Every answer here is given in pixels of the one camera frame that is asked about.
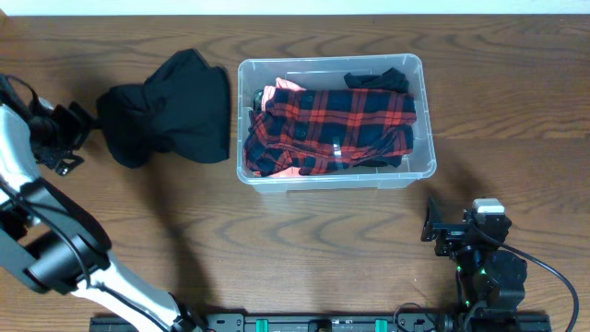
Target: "wooden table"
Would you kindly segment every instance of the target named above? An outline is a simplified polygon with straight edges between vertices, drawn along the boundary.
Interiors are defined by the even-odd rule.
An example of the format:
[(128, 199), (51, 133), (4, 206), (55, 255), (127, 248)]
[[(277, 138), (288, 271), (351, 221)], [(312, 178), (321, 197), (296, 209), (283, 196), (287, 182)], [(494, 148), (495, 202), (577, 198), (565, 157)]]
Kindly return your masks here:
[[(168, 154), (128, 170), (94, 133), (83, 166), (66, 178), (43, 174), (100, 220), (147, 281), (197, 307), (251, 313), (445, 306), (456, 302), (455, 266), (419, 241), (427, 196), (449, 221), (494, 196), (513, 220), (507, 243), (572, 281), (576, 331), (590, 331), (589, 17), (9, 18), (0, 72), (94, 111), (109, 87), (141, 82), (191, 47), (228, 69), (234, 105), (244, 59), (415, 53), (438, 171), (404, 190), (261, 196), (235, 174), (235, 118), (231, 159), (215, 165)], [(529, 264), (525, 287), (521, 308), (547, 311), (563, 330), (572, 299), (561, 282)], [(5, 271), (0, 290), (3, 331), (84, 331), (107, 314), (33, 293)]]

